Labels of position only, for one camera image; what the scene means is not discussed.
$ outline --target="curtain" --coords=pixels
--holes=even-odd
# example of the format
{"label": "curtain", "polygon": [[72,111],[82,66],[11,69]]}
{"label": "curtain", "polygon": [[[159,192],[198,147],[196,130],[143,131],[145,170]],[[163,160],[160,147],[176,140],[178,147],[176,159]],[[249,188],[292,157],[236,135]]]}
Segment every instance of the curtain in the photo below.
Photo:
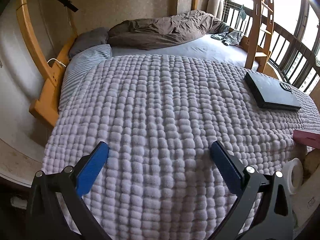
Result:
{"label": "curtain", "polygon": [[222,19],[223,2],[222,0],[209,0],[207,6],[207,13],[211,13],[213,16]]}

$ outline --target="pink box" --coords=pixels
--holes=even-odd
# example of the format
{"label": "pink box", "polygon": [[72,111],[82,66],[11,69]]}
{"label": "pink box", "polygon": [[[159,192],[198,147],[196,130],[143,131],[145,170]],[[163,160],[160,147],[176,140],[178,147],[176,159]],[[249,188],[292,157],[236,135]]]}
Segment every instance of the pink box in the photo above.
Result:
{"label": "pink box", "polygon": [[320,149],[320,131],[294,130],[293,140],[295,142]]}

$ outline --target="striped pillow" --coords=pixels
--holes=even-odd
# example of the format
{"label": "striped pillow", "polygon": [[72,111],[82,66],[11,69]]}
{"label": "striped pillow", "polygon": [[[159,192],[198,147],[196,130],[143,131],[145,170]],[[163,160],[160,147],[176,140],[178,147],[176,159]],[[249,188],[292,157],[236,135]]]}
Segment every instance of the striped pillow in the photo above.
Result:
{"label": "striped pillow", "polygon": [[83,76],[101,61],[111,57],[112,50],[109,44],[91,47],[73,57],[63,77],[59,111],[66,106]]}

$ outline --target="silver bolt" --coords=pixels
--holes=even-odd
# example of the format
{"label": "silver bolt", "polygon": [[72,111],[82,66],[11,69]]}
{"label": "silver bolt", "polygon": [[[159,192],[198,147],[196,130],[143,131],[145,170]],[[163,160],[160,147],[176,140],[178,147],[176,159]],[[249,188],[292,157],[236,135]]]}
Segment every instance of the silver bolt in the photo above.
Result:
{"label": "silver bolt", "polygon": [[43,172],[42,171],[37,171],[36,172],[36,177],[40,178],[42,176]]}
{"label": "silver bolt", "polygon": [[72,170],[73,170],[72,166],[67,166],[67,167],[64,168],[64,172],[65,173],[70,173]]}
{"label": "silver bolt", "polygon": [[245,169],[246,169],[247,172],[249,172],[249,173],[254,173],[254,171],[255,171],[254,167],[252,167],[252,166],[247,166]]}
{"label": "silver bolt", "polygon": [[282,178],[283,174],[281,171],[276,171],[276,176]]}

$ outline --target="wooden ladder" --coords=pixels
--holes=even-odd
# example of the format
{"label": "wooden ladder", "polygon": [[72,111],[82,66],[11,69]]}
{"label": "wooden ladder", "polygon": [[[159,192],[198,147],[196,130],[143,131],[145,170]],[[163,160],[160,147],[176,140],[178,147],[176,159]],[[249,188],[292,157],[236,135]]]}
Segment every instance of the wooden ladder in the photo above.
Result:
{"label": "wooden ladder", "polygon": [[[248,55],[244,67],[251,69],[254,60],[257,59],[259,62],[257,71],[263,73],[266,63],[271,56],[270,44],[273,33],[274,0],[253,0],[253,4],[252,27],[249,34]],[[261,15],[264,8],[268,11],[267,27],[265,30],[261,28]],[[265,32],[263,47],[258,45],[260,31]]]}

